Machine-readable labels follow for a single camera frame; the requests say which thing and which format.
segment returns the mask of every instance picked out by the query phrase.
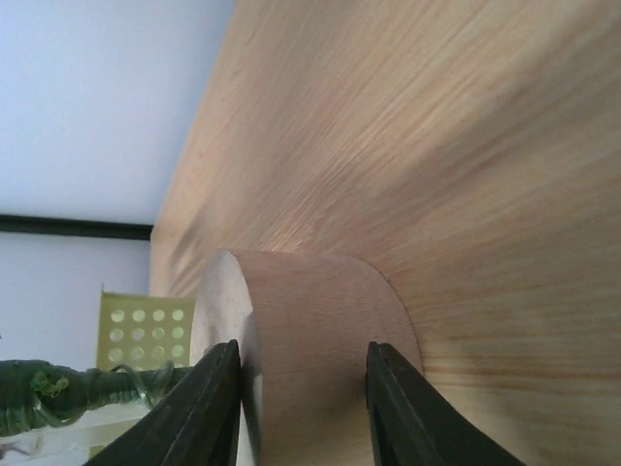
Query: black clamp jaw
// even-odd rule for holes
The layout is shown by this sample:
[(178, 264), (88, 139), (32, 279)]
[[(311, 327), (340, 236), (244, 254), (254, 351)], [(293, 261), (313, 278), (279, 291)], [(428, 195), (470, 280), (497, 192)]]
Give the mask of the black clamp jaw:
[(211, 348), (166, 398), (88, 466), (235, 466), (242, 405), (238, 343)]
[(369, 344), (367, 407), (377, 466), (523, 465), (461, 416), (392, 345)]
[[(367, 407), (377, 466), (518, 466), (391, 345), (370, 343)], [(173, 391), (89, 466), (234, 466), (240, 431), (238, 343), (215, 345)]]

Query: green twisted cable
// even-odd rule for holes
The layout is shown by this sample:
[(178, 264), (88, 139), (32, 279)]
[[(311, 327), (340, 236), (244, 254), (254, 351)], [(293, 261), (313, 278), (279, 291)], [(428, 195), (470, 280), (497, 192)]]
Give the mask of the green twisted cable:
[(168, 362), (154, 371), (121, 364), (80, 372), (46, 361), (0, 361), (0, 437), (70, 425), (110, 404), (142, 399), (152, 409), (190, 370)]

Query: wood grain surface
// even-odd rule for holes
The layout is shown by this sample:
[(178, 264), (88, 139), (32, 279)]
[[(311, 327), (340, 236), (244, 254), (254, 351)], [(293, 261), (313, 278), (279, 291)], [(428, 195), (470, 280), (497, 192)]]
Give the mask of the wood grain surface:
[(621, 3), (240, 0), (152, 235), (348, 254), (528, 464), (621, 464)]
[(218, 250), (199, 289), (190, 363), (217, 343), (240, 344), (237, 465), (373, 466), (369, 342), (393, 342), (422, 371), (390, 284), (352, 257)]

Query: wooden cylinder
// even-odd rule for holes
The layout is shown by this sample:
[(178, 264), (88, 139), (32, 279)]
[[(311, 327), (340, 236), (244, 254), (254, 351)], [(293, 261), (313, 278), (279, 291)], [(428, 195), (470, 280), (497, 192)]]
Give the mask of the wooden cylinder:
[(351, 257), (217, 251), (199, 288), (191, 363), (230, 339), (246, 380), (238, 464), (371, 466), (368, 343), (391, 343), (422, 371), (397, 295)]

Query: circular hole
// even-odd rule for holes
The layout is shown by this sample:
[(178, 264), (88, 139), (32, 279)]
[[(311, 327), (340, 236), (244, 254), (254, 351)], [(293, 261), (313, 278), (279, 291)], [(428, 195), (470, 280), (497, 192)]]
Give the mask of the circular hole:
[(183, 318), (183, 311), (181, 309), (175, 309), (173, 311), (173, 319), (181, 320)]
[(114, 329), (110, 332), (110, 339), (115, 343), (120, 342), (123, 339), (123, 331), (120, 328)]
[(174, 345), (173, 350), (171, 351), (174, 357), (179, 357), (183, 355), (183, 347), (181, 345)]
[(164, 357), (164, 349), (162, 347), (155, 347), (152, 351), (151, 351), (151, 356), (153, 356), (155, 359), (161, 359), (162, 357)]
[(142, 359), (143, 356), (145, 355), (145, 350), (140, 347), (135, 347), (135, 348), (132, 348), (129, 355), (134, 360)]
[(142, 328), (135, 328), (134, 330), (132, 330), (132, 338), (137, 342), (141, 341), (144, 336), (145, 330), (143, 330)]
[(120, 362), (123, 359), (123, 351), (118, 348), (111, 349), (108, 353), (108, 358), (112, 362)]
[(164, 320), (165, 316), (166, 314), (161, 309), (153, 312), (153, 320), (155, 320), (156, 322), (161, 322), (162, 320)]
[(151, 335), (153, 335), (153, 338), (155, 340), (161, 340), (162, 338), (164, 338), (164, 335), (166, 335), (166, 332), (162, 327), (155, 327), (151, 332)]
[(173, 338), (181, 338), (183, 336), (183, 329), (181, 327), (175, 327), (173, 329)]
[(136, 320), (137, 322), (142, 322), (143, 320), (145, 320), (145, 317), (147, 316), (147, 313), (145, 313), (145, 311), (143, 311), (142, 309), (137, 309), (136, 311), (134, 311), (134, 313), (132, 314), (132, 317), (134, 318), (134, 320)]
[(113, 320), (113, 322), (116, 323), (123, 322), (123, 319), (125, 318), (125, 313), (121, 309), (117, 309), (116, 311), (113, 311), (112, 314), (110, 314), (110, 318)]

